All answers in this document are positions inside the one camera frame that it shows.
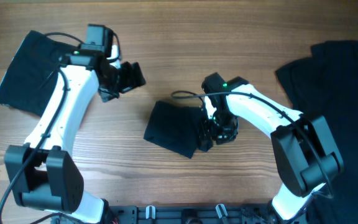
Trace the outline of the dark t-shirt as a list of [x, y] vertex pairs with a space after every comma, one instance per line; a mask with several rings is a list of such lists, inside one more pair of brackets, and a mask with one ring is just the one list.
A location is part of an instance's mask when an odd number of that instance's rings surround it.
[[144, 139], [190, 159], [198, 148], [202, 118], [204, 113], [199, 107], [180, 107], [158, 101], [151, 112]]

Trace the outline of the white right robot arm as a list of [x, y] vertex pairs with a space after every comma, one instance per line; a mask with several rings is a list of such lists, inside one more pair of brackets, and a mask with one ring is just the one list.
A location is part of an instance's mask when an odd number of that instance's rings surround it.
[[205, 146], [211, 141], [233, 141], [239, 118], [272, 142], [282, 186], [258, 218], [267, 223], [293, 223], [315, 196], [333, 197], [331, 182], [344, 171], [344, 162], [323, 115], [280, 105], [241, 77], [226, 82], [214, 73], [201, 87], [206, 111], [201, 141]]

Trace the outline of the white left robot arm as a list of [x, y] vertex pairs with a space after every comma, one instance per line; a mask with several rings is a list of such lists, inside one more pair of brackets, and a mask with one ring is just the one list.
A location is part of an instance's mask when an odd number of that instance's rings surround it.
[[4, 163], [12, 194], [20, 207], [50, 211], [77, 223], [117, 223], [105, 199], [84, 190], [72, 159], [76, 133], [96, 93], [104, 101], [145, 85], [137, 62], [114, 62], [104, 53], [75, 50], [60, 57], [57, 82], [47, 107], [21, 146], [10, 145]]

